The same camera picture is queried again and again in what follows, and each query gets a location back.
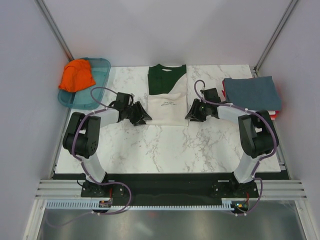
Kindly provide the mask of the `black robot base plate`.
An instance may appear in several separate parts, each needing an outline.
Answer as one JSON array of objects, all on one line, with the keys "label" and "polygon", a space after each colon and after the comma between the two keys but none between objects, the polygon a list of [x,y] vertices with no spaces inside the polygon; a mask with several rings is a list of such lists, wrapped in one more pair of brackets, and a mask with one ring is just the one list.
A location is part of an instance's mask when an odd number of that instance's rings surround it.
[{"label": "black robot base plate", "polygon": [[223,198],[257,198],[254,181],[239,184],[232,173],[108,174],[106,185],[82,184],[83,198],[111,198],[122,206],[138,204],[217,204]]}]

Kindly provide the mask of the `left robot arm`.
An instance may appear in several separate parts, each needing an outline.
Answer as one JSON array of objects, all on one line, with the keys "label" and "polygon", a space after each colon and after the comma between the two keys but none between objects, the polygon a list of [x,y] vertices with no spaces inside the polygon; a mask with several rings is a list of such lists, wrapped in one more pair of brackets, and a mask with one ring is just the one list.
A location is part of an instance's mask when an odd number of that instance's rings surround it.
[{"label": "left robot arm", "polygon": [[151,121],[152,117],[139,101],[134,102],[131,94],[123,92],[117,93],[116,99],[102,109],[88,114],[74,112],[69,119],[62,146],[79,161],[86,180],[93,183],[92,191],[99,197],[110,191],[107,173],[97,155],[100,129],[126,119],[133,126],[140,126]]}]

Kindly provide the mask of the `white and green t shirt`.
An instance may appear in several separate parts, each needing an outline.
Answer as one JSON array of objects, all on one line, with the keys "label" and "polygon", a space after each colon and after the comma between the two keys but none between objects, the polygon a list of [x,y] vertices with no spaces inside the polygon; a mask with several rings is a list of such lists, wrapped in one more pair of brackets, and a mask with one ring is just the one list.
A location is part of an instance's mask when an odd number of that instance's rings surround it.
[{"label": "white and green t shirt", "polygon": [[188,79],[186,65],[169,67],[161,64],[148,70],[147,113],[151,126],[187,127]]}]

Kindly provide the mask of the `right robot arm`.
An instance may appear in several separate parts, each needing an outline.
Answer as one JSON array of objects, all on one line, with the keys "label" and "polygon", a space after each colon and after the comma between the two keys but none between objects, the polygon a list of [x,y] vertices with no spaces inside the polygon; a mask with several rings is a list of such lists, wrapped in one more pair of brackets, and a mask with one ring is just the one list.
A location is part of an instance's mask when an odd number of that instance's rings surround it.
[{"label": "right robot arm", "polygon": [[266,110],[253,111],[222,102],[216,88],[195,93],[199,98],[193,100],[186,120],[204,122],[211,116],[238,125],[243,155],[233,172],[235,181],[229,184],[229,191],[240,197],[247,191],[246,183],[254,180],[261,161],[273,156],[279,145],[270,114]]}]

